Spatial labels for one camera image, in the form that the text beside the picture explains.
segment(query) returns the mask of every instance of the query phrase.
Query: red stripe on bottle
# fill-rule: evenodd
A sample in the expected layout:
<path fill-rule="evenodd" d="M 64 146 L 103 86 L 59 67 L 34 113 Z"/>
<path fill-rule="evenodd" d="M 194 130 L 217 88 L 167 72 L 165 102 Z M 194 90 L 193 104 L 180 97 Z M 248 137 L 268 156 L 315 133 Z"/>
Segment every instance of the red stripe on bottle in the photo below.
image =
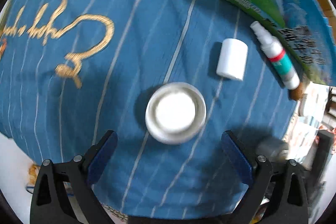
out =
<path fill-rule="evenodd" d="M 285 54 L 286 54 L 285 49 L 282 49 L 282 51 L 280 52 L 279 55 L 277 55 L 277 56 L 275 56 L 273 58 L 269 58 L 269 60 L 271 62 L 278 62 L 279 60 L 281 60 L 285 56 Z"/>

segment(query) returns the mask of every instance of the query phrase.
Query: small white spray bottle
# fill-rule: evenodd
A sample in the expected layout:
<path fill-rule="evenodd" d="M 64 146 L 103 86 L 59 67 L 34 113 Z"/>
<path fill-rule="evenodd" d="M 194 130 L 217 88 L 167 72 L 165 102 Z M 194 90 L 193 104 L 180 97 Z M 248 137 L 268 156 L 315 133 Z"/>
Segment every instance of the small white spray bottle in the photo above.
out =
<path fill-rule="evenodd" d="M 285 87 L 289 90 L 296 89 L 300 84 L 300 79 L 280 41 L 272 36 L 258 21 L 253 22 L 250 27 L 260 41 L 262 51 L 280 75 Z"/>

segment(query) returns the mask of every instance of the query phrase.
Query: white cylinder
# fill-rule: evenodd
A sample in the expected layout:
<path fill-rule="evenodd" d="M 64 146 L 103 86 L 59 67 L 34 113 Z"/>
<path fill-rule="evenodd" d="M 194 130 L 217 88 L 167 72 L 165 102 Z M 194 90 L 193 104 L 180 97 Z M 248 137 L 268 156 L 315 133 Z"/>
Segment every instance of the white cylinder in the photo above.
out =
<path fill-rule="evenodd" d="M 216 73 L 219 76 L 242 81 L 247 59 L 247 45 L 238 39 L 227 38 L 222 43 Z"/>

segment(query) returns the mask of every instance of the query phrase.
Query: bottle label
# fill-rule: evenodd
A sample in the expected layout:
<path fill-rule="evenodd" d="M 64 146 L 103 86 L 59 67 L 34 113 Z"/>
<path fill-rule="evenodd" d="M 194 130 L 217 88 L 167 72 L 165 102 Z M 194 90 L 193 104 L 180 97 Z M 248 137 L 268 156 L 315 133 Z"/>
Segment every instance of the bottle label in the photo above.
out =
<path fill-rule="evenodd" d="M 293 67 L 289 56 L 283 50 L 278 56 L 269 59 L 280 76 L 286 75 Z"/>

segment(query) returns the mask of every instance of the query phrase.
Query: blue tablecloth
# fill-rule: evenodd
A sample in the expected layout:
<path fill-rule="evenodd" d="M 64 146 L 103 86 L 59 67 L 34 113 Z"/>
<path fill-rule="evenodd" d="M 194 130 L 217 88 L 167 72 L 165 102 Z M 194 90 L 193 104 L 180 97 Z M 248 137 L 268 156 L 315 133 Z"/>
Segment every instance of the blue tablecloth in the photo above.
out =
<path fill-rule="evenodd" d="M 118 147 L 94 188 L 101 202 L 158 218 L 230 212 L 246 186 L 219 145 L 222 132 L 250 147 L 282 138 L 295 107 L 252 22 L 224 0 L 12 0 L 0 130 L 38 164 L 71 160 L 115 130 Z M 249 47 L 242 82 L 215 73 L 230 37 Z M 207 105 L 206 126 L 181 145 L 157 142 L 144 123 L 152 91 L 167 81 L 194 85 Z"/>

